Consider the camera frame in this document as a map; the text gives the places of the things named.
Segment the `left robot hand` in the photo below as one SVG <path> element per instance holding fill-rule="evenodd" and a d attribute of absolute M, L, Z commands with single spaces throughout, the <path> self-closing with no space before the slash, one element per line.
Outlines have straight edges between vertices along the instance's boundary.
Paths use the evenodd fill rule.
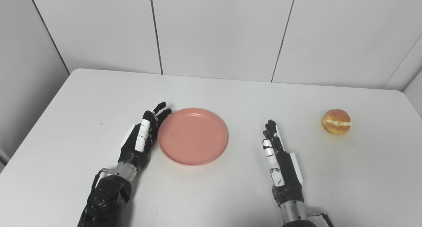
<path fill-rule="evenodd" d="M 118 163 L 131 164 L 137 171 L 146 167 L 160 126 L 172 113 L 172 109 L 166 107 L 167 103 L 161 102 L 154 110 L 145 111 L 141 122 L 130 128 L 121 147 Z"/>

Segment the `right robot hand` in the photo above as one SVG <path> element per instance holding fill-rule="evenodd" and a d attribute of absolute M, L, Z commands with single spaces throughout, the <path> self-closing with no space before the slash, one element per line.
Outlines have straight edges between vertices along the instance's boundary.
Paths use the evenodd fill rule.
<path fill-rule="evenodd" d="M 269 164 L 273 181 L 273 197 L 278 206 L 285 202 L 304 202 L 302 193 L 303 178 L 294 153 L 285 150 L 278 126 L 268 120 L 263 131 L 265 139 L 262 147 Z"/>

